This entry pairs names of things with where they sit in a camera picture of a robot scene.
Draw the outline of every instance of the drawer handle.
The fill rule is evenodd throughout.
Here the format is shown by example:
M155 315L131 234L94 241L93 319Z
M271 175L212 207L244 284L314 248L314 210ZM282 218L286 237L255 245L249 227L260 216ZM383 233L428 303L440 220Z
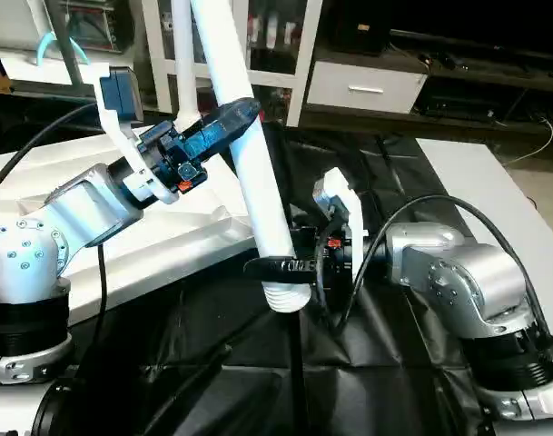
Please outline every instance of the drawer handle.
M352 84L349 85L349 91L357 93L383 94L383 90L381 88L366 88L364 86L354 86Z

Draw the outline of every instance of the white drawer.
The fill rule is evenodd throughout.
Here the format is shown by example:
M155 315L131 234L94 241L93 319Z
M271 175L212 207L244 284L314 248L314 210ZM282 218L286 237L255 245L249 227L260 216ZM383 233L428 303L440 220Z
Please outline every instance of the white drawer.
M425 74L316 62L307 103L408 114Z

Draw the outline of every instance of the black plastic sheet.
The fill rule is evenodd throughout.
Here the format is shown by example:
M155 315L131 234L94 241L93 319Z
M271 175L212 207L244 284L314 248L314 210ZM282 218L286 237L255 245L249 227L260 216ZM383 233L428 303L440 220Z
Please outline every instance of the black plastic sheet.
M372 137L279 128L266 132L281 196L293 204L295 221L321 220L312 186L333 166L360 194L371 233L380 217L370 188L385 214L401 205ZM369 152L374 178L367 176L359 148ZM407 195L444 192L414 140L399 139L388 148ZM298 214L299 209L306 214ZM425 204L416 214L470 236L449 204ZM84 363L87 396L77 430L294 434L286 315L270 312L261 285L242 277L243 264L256 256L255 251L243 253L109 311L100 352ZM479 408L456 340L421 298L388 285L384 273L380 266L370 268L340 337L328 333L311 307L301 312L311 434L474 434ZM342 299L349 290L335 292ZM72 329L78 361L93 325L91 320ZM209 362L215 366L206 368ZM194 379L198 371L203 376ZM153 425L164 405L164 419Z

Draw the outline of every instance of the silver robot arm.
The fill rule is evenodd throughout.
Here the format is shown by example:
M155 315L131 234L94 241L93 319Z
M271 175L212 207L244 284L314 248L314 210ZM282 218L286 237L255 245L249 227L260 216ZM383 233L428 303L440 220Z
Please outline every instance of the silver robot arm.
M386 249L390 280L423 295L459 338L493 420L485 434L553 434L553 338L539 331L514 260L438 223L395 224Z
M109 125L125 117L124 108L105 109L125 100L118 93L130 77L129 70L112 71L115 97L107 96L108 79L96 92L104 130L123 143L124 157L96 164L52 192L42 208L0 224L0 384L44 382L62 373L73 349L70 283L61 278L68 263L82 248L139 221L148 205L172 203L207 180L202 163L239 138L260 112L256 100L242 98L182 133L162 122L137 138L125 125Z

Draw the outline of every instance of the white pipe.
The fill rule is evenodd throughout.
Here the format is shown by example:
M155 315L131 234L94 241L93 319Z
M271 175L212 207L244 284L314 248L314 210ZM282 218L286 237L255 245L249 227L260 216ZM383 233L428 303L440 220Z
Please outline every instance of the white pipe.
M218 104L253 96L228 1L192 0L192 9ZM231 150L260 256L294 256L266 139L258 119L231 145ZM298 311L311 298L308 284L262 284L266 300L276 312Z
M175 126L181 132L200 119L193 71L192 9L189 0L172 0L171 14L179 98L179 113L175 119Z

